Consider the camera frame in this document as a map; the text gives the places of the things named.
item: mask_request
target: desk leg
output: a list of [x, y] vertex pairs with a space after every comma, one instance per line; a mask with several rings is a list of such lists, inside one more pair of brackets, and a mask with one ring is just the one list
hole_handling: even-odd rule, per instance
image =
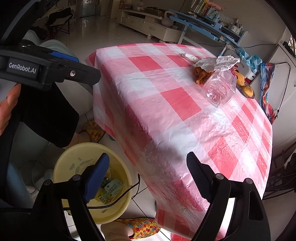
[[224, 49], [222, 50], [222, 52], [219, 54], [219, 56], [223, 56], [225, 50], [226, 50], [226, 45], [225, 45]]
[[185, 35], [186, 31], [187, 31], [187, 28], [188, 28], [188, 26], [185, 25], [184, 28], [183, 28], [183, 31], [181, 33], [181, 36], [179, 38], [178, 44], [182, 44], [182, 41], [183, 41], [184, 35]]

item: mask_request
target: yellow patterned slipper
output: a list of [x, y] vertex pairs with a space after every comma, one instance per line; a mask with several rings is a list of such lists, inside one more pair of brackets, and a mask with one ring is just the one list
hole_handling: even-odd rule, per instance
[[134, 231], [134, 236], [130, 239], [147, 238], [160, 231], [160, 227], [156, 224], [154, 218], [119, 218], [115, 221], [125, 223]]
[[104, 131], [101, 127], [99, 127], [99, 125], [93, 120], [89, 121], [81, 129], [81, 132], [84, 132], [84, 131], [86, 131], [89, 134], [91, 142], [95, 142], [95, 143], [98, 143], [106, 133], [106, 131]]

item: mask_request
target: row of books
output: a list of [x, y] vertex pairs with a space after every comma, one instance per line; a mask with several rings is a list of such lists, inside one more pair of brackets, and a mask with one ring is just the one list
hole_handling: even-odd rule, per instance
[[191, 12], [206, 16], [210, 8], [206, 0], [193, 0], [190, 10]]

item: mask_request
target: screw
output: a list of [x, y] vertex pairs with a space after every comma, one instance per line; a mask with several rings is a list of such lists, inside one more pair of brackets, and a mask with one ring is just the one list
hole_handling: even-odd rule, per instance
[[216, 178], [219, 180], [222, 180], [224, 178], [224, 176], [220, 173], [216, 174]]
[[75, 76], [75, 74], [76, 74], [76, 72], [75, 72], [75, 70], [72, 70], [71, 72], [70, 72], [70, 76]]
[[253, 180], [250, 179], [250, 178], [246, 178], [246, 183], [247, 183], [247, 184], [252, 184], [252, 183], [253, 183]]
[[51, 180], [50, 179], [47, 179], [47, 180], [44, 181], [44, 185], [45, 186], [48, 186], [50, 183], [51, 183]]
[[80, 180], [80, 175], [74, 175], [74, 176], [72, 177], [72, 179], [73, 179], [74, 181], [78, 181], [78, 180]]

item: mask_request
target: blue desk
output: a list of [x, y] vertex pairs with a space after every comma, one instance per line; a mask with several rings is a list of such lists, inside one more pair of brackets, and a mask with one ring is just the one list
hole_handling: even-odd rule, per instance
[[187, 37], [185, 37], [185, 33], [186, 33], [187, 29], [191, 28], [191, 29], [207, 36], [208, 38], [218, 42], [221, 46], [225, 46], [223, 51], [220, 53], [220, 55], [223, 55], [223, 53], [226, 50], [226, 44], [230, 44], [234, 48], [239, 48], [240, 46], [238, 43], [247, 34], [247, 31], [244, 31], [241, 36], [234, 33], [234, 36], [236, 37], [236, 41], [235, 41], [234, 38], [232, 38], [231, 36], [229, 36], [221, 31], [222, 28], [226, 29], [221, 24], [213, 22], [214, 25], [210, 25], [210, 24], [208, 24], [200, 19], [194, 18], [190, 15], [187, 15], [187, 14], [184, 14], [181, 12], [177, 12], [174, 10], [170, 10], [170, 11], [172, 11], [178, 15], [177, 17], [170, 16], [170, 19], [184, 25], [184, 28], [183, 28], [182, 34], [180, 36], [180, 39], [178, 41], [178, 44], [181, 44], [184, 39], [184, 40], [194, 44], [195, 46], [199, 46], [197, 43], [195, 43], [191, 39], [188, 39]]

